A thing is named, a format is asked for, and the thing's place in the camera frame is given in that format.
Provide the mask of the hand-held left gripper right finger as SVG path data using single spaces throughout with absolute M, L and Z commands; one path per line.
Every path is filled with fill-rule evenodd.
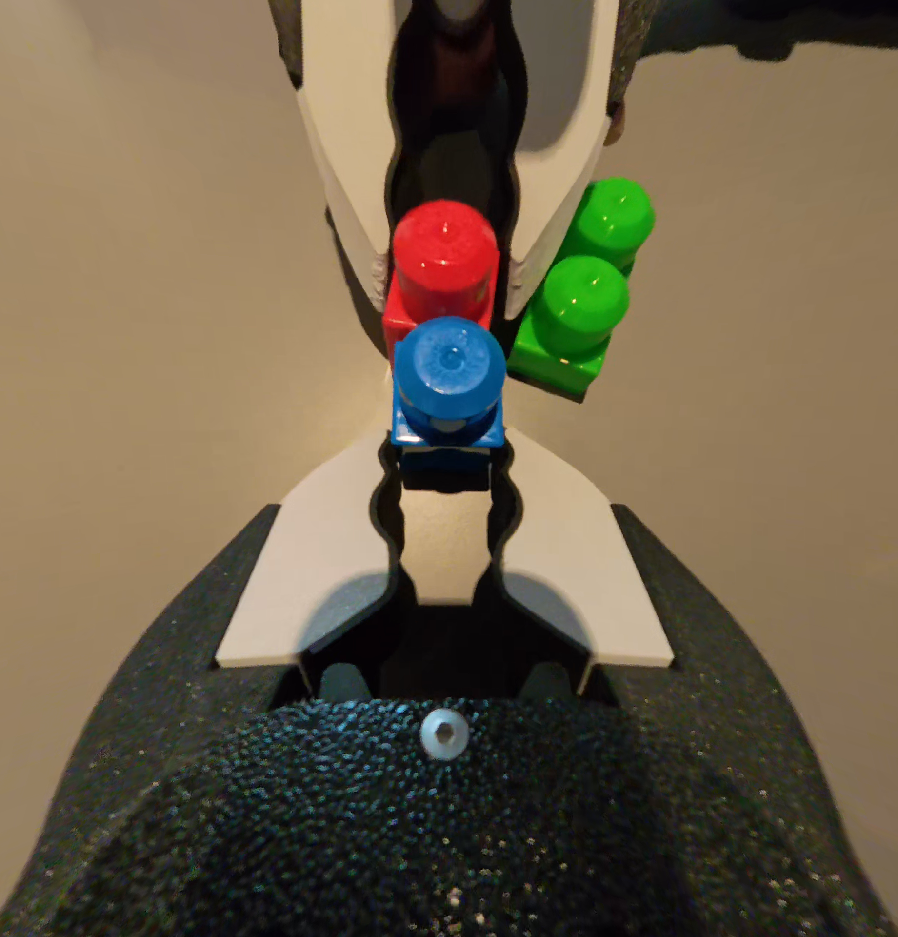
M 675 652 L 609 498 L 515 428 L 502 481 L 514 512 L 499 544 L 504 597 L 561 640 L 580 695 L 598 665 L 669 668 Z

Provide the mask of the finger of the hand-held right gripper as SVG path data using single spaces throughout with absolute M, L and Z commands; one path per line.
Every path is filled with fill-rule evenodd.
M 391 59 L 404 3 L 303 1 L 298 102 L 338 240 L 373 308 L 388 291 Z
M 497 4 L 497 186 L 503 286 L 513 321 L 565 238 L 611 118 L 617 1 Z

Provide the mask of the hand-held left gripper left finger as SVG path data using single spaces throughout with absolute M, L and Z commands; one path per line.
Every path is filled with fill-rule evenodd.
M 396 594 L 405 545 L 396 450 L 371 430 L 282 500 L 215 654 L 221 669 L 294 665 L 319 684 L 322 654 Z

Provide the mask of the red single-stud mega block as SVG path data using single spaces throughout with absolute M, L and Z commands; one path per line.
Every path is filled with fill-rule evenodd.
M 382 316 L 389 363 L 423 322 L 456 317 L 491 329 L 500 251 L 474 208 L 449 200 L 410 210 L 396 226 L 394 272 Z

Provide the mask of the blue single-stud mega block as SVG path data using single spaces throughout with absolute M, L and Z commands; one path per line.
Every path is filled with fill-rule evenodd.
M 392 428 L 401 480 L 442 494 L 486 492 L 505 444 L 506 360 L 476 322 L 423 322 L 394 350 Z

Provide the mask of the green two-stud mega block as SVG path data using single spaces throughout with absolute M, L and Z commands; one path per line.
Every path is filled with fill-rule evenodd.
M 598 378 L 630 307 L 630 273 L 656 222 L 638 182 L 591 183 L 531 296 L 507 360 L 509 375 L 574 399 Z

